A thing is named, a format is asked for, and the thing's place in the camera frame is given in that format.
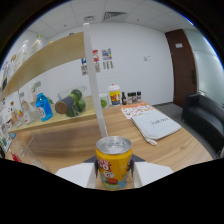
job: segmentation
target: yellow can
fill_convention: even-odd
[[[127,185],[132,154],[132,143],[127,138],[110,136],[97,142],[98,168],[105,188],[116,190]]]

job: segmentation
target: shelf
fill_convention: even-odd
[[[61,115],[55,112],[53,109],[53,114],[54,116],[48,120],[48,121],[41,121],[39,117],[37,117],[37,111],[34,112],[35,114],[35,121],[32,122],[29,125],[20,125],[18,128],[12,127],[8,132],[9,133],[18,133],[21,131],[31,131],[35,129],[42,129],[42,128],[49,128],[53,126],[58,126],[58,125],[64,125],[64,124],[71,124],[79,121],[86,121],[86,120],[91,120],[91,119],[96,119],[96,112],[94,109],[93,105],[93,99],[92,96],[87,96],[86,97],[86,104],[87,104],[87,109],[84,113],[80,114],[77,117],[74,118],[67,118],[66,115]]]
[[[64,63],[85,58],[83,32],[69,35],[48,44],[29,57],[14,73],[0,100],[18,91],[38,75]]]

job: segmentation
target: bottle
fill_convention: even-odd
[[[142,98],[142,97],[141,97],[141,92],[138,91],[138,92],[137,92],[137,102],[138,102],[138,103],[141,103],[141,101],[142,101],[141,98]]]
[[[132,104],[132,93],[128,93],[128,104]]]
[[[137,102],[137,96],[136,96],[136,92],[132,93],[132,103],[136,103]]]
[[[19,49],[16,60],[15,60],[15,67],[14,72],[25,62],[26,60],[26,52],[27,52],[27,44],[29,43],[29,40],[25,40],[22,43],[22,47]]]
[[[38,34],[37,39],[35,40],[35,42],[33,43],[31,47],[30,56],[32,56],[34,53],[36,53],[42,48],[43,42],[40,38],[41,38],[41,34]]]
[[[35,87],[36,87],[36,95],[37,95],[37,101],[36,101],[37,110],[39,112],[41,120],[47,121],[53,117],[49,100],[43,94],[43,91],[41,88],[41,82],[37,82],[35,84]]]
[[[23,112],[23,122],[25,125],[28,125],[34,121],[33,116],[31,114],[31,110],[27,101],[24,100],[24,92],[20,93],[20,102]]]
[[[11,110],[12,110],[12,118],[13,118],[13,120],[15,122],[16,127],[19,127],[22,123],[20,121],[20,118],[19,118],[17,110],[14,108],[14,102],[13,101],[11,102],[11,106],[12,106],[12,108],[11,108]]]
[[[2,91],[5,89],[9,79],[10,64],[8,61],[5,63],[3,69],[4,69],[4,73],[3,73]]]
[[[125,96],[124,92],[122,92],[122,104],[123,105],[127,104],[127,99],[126,99],[126,96]]]

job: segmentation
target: sofa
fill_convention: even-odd
[[[224,146],[224,109],[199,93],[187,95],[182,120],[197,131],[219,157]]]

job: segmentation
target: paper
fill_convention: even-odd
[[[127,119],[131,119],[132,117],[148,114],[153,110],[153,107],[146,103],[139,103],[134,105],[122,106],[121,111],[126,116]]]
[[[102,50],[102,56],[103,56],[104,61],[112,60],[111,48],[103,49]]]

